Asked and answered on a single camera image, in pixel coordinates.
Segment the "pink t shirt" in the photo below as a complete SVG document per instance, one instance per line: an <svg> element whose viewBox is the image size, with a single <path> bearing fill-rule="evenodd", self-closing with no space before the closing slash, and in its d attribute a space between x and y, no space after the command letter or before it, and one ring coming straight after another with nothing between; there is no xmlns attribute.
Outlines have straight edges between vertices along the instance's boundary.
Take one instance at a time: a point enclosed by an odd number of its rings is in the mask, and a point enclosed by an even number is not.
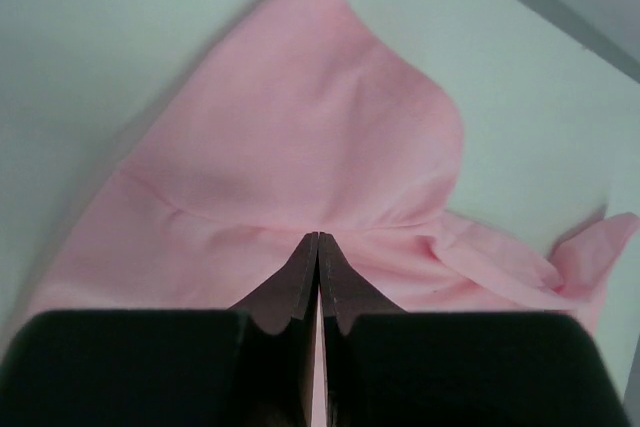
<svg viewBox="0 0 640 427"><path fill-rule="evenodd" d="M225 310L315 233L406 312L556 313L591 337L637 216L543 257L447 210L462 154L452 100L347 0L264 0L97 192L25 324L53 310ZM317 271L306 426L330 426L319 247Z"/></svg>

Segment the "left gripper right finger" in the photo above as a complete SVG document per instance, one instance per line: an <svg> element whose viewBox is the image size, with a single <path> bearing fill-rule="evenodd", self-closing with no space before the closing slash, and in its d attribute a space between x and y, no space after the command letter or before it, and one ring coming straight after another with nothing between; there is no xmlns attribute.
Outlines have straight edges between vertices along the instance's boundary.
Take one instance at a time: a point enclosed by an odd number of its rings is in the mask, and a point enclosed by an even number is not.
<svg viewBox="0 0 640 427"><path fill-rule="evenodd" d="M409 313L319 238L330 426L626 426L587 332L546 312Z"/></svg>

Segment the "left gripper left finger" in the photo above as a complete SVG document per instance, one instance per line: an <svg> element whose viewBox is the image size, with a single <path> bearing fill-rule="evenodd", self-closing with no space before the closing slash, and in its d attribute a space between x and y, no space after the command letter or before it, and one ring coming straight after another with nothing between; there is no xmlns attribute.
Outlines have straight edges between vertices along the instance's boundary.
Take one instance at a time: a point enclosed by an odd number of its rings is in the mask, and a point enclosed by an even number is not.
<svg viewBox="0 0 640 427"><path fill-rule="evenodd" d="M5 426L306 426L319 237L225 310L53 310L1 365Z"/></svg>

